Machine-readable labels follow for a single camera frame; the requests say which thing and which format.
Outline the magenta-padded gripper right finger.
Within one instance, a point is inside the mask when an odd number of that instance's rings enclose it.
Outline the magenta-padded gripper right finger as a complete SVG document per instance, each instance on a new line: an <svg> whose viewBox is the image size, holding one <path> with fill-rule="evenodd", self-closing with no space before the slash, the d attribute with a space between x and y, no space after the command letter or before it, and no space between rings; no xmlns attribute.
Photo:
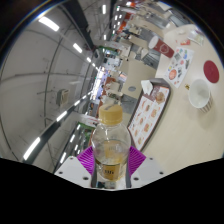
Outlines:
<svg viewBox="0 0 224 224"><path fill-rule="evenodd" d="M164 171L154 158L148 158L138 149L130 147L125 174L127 188L140 188L163 176Z"/></svg>

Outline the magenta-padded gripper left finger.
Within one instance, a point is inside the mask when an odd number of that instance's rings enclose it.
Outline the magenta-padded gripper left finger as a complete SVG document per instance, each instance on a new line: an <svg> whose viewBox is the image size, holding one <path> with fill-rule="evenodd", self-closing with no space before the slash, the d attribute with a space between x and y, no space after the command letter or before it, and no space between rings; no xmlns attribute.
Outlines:
<svg viewBox="0 0 224 224"><path fill-rule="evenodd" d="M84 188L95 188L97 171L92 147L88 147L76 157L69 156L55 175Z"/></svg>

